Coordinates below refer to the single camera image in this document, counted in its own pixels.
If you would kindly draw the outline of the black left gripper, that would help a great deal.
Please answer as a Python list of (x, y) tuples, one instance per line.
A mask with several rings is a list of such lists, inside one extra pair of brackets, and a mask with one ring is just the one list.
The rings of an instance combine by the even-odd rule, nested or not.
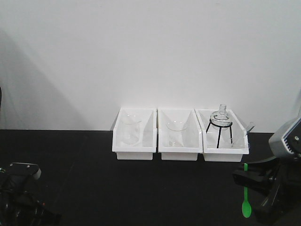
[(62, 215), (46, 209), (25, 186), (33, 177), (7, 175), (0, 185), (0, 224), (2, 226), (58, 226)]

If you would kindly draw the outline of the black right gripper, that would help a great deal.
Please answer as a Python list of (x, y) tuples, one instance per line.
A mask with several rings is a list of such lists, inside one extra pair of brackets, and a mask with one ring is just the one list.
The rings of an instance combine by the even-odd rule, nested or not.
[(301, 203), (301, 160), (270, 157), (253, 164), (243, 163), (234, 182), (254, 190), (264, 200), (255, 207), (256, 217), (281, 217)]

